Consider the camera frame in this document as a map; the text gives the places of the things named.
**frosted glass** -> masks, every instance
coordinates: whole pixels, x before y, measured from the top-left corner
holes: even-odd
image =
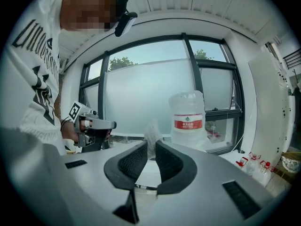
[[[98,112],[98,84],[84,90],[88,107]]]
[[[99,60],[96,63],[90,65],[88,81],[100,76],[100,71],[102,69],[103,60]]]
[[[205,110],[214,108],[229,110],[233,93],[233,78],[231,70],[200,68]]]
[[[107,74],[105,118],[117,122],[113,135],[143,137],[157,119],[162,134],[170,135],[168,99],[193,90],[188,59],[156,62],[118,69]]]

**person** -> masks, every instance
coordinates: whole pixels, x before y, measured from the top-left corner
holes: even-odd
[[[59,92],[59,33],[62,29],[105,32],[126,12],[127,1],[34,0],[2,52],[0,126],[33,134],[66,154],[63,138],[77,142],[78,134],[72,122],[61,132],[61,121],[54,114]]]

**small water bottle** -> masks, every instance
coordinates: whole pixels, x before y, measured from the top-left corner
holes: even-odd
[[[261,155],[257,156],[253,153],[249,153],[249,160],[246,165],[246,173],[249,176],[252,176],[256,170],[259,169],[259,159],[261,158]]]
[[[257,180],[261,185],[266,187],[272,177],[272,172],[275,168],[271,167],[271,163],[269,161],[261,161],[260,165],[260,169],[254,172],[253,178]]]
[[[236,164],[243,172],[246,172],[246,164],[248,161],[249,160],[246,157],[242,157],[240,161],[236,161]]]

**black graphic print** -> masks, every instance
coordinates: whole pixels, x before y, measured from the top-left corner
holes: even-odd
[[[42,81],[38,76],[40,66],[34,67],[33,69],[34,74],[37,76],[38,81],[37,84],[32,86],[32,89],[36,92],[33,101],[45,109],[44,117],[53,125],[55,125],[55,117],[54,117],[54,108],[51,106],[49,99],[52,98],[51,88],[47,85],[46,88],[41,89]],[[46,83],[47,79],[49,78],[49,74],[43,75],[43,82]]]
[[[47,39],[43,30],[43,27],[36,23],[35,19],[31,20],[12,42],[12,46],[30,51],[33,56],[39,56],[58,84],[59,62],[52,51],[53,39]]]

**railing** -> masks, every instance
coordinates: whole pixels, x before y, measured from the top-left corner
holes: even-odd
[[[285,56],[283,59],[285,60],[288,69],[301,65],[301,48]]]

